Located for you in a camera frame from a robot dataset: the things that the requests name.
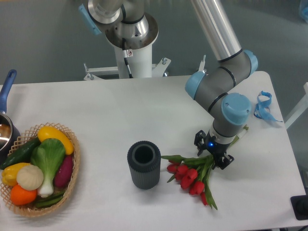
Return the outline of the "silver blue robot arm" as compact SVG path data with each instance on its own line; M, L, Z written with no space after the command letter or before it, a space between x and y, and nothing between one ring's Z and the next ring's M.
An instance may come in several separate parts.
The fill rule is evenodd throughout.
M195 135L194 144L199 153L212 154L214 167L224 169L233 161L227 148L251 111L248 98L231 90L256 71L258 61L240 46L219 0L193 0L192 6L219 62L214 72L198 71L185 85L189 96L214 119L208 132ZM152 56L141 51L151 48L158 26L142 0L84 0L79 12L94 34L105 34L113 45L120 78L154 76Z

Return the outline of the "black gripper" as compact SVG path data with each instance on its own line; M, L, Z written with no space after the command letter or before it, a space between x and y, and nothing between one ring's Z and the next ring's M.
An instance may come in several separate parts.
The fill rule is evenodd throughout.
M206 135L203 130L196 133L194 145L198 150L197 156L200 156L204 150L208 150L215 159L215 167L222 170L234 161L234 157L226 153L229 145L217 142L216 136Z

